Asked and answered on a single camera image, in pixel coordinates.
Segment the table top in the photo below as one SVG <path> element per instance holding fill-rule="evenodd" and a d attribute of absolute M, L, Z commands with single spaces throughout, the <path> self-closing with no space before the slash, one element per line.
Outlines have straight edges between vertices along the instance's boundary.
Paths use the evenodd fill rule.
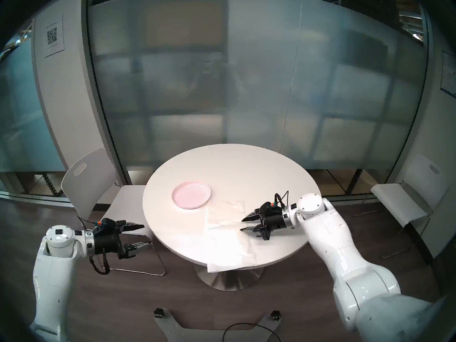
<path fill-rule="evenodd" d="M 173 189 L 187 181 L 205 182 L 211 188 L 209 201 L 197 209 L 181 209 L 171 198 Z M 206 266 L 205 207 L 211 201 L 244 201 L 245 215 L 274 194 L 289 191 L 289 203 L 303 194 L 321 195 L 317 184 L 291 159 L 256 146 L 220 144 L 183 152 L 160 166 L 147 182 L 143 210 L 154 235 L 172 252 Z M 245 226 L 256 225 L 246 222 Z M 294 254 L 308 239 L 302 227 L 273 231 L 271 238 L 251 240 L 257 266 L 264 267 Z"/>

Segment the white wall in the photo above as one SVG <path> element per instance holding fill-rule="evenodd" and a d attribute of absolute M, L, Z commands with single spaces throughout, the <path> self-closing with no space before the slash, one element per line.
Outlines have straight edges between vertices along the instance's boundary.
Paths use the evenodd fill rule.
<path fill-rule="evenodd" d="M 435 162 L 448 177 L 449 183 L 455 179 L 456 151 L 456 98 L 440 90 L 442 76 L 442 51 L 454 56 L 442 32 L 431 21 L 430 57 L 426 83 L 430 83 L 429 94 L 423 97 L 419 106 L 424 109 L 413 145 L 407 155 L 397 181 L 401 181 L 404 170 L 416 154 L 422 154 Z M 456 190 L 452 185 L 435 209 L 422 238 L 432 256 L 437 256 L 456 234 L 456 220 L 452 215 L 456 206 Z M 416 229 L 423 229 L 419 223 Z"/>
<path fill-rule="evenodd" d="M 94 113 L 94 96 L 87 82 L 87 71 L 83 70 L 86 63 L 82 47 L 81 2 L 54 0 L 36 16 L 33 30 L 32 48 L 43 111 L 68 167 L 93 150 L 108 149 Z M 45 58 L 43 34 L 46 34 L 46 25 L 61 14 L 65 50 Z M 113 187 L 99 202 L 110 203 L 116 190 Z"/>

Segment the dark floor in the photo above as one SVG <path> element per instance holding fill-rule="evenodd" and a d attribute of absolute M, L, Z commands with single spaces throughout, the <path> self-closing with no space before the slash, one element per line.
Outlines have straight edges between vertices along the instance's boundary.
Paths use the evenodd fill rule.
<path fill-rule="evenodd" d="M 352 218 L 355 213 L 380 206 L 340 206 L 337 210 L 347 221 L 366 260 L 390 269 L 403 294 L 436 301 L 439 292 L 432 269 L 415 248 L 390 259 L 379 258 L 410 244 L 405 234 L 396 236 L 400 226 L 389 213 Z M 93 219 L 101 216 L 101 212 L 92 214 Z M 35 315 L 32 271 L 39 243 L 46 230 L 56 224 L 81 229 L 74 209 L 0 201 L 2 289 L 26 324 Z M 280 310 L 283 320 L 276 332 L 284 342 L 361 340 L 356 332 L 345 331 L 339 321 L 332 297 L 333 281 L 309 245 L 267 267 L 255 285 L 237 292 L 217 291 L 205 285 L 190 262 L 158 242 L 156 247 L 168 269 L 164 277 L 119 271 L 102 276 L 94 272 L 88 260 L 79 262 L 68 312 L 71 341 L 166 341 L 153 319 L 156 307 L 170 309 L 182 326 L 199 329 L 258 322 L 263 314 Z M 122 264 L 160 271 L 152 252 L 117 262 L 111 258 L 110 263 L 112 267 Z"/>

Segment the qr code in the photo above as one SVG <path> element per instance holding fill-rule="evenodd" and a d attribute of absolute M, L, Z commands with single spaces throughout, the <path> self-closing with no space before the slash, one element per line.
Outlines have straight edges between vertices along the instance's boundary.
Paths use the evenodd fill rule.
<path fill-rule="evenodd" d="M 47 44 L 50 45 L 57 41 L 57 27 L 47 31 Z"/>

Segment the glass partition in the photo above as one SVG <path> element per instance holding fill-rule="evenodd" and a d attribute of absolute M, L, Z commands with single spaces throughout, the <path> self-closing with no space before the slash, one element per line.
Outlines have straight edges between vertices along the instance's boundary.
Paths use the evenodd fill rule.
<path fill-rule="evenodd" d="M 0 62 L 0 172 L 61 172 L 32 68 L 31 40 Z"/>
<path fill-rule="evenodd" d="M 416 39 L 320 0 L 111 0 L 89 8 L 89 36 L 127 170 L 229 142 L 328 181 L 388 174 L 424 83 Z"/>

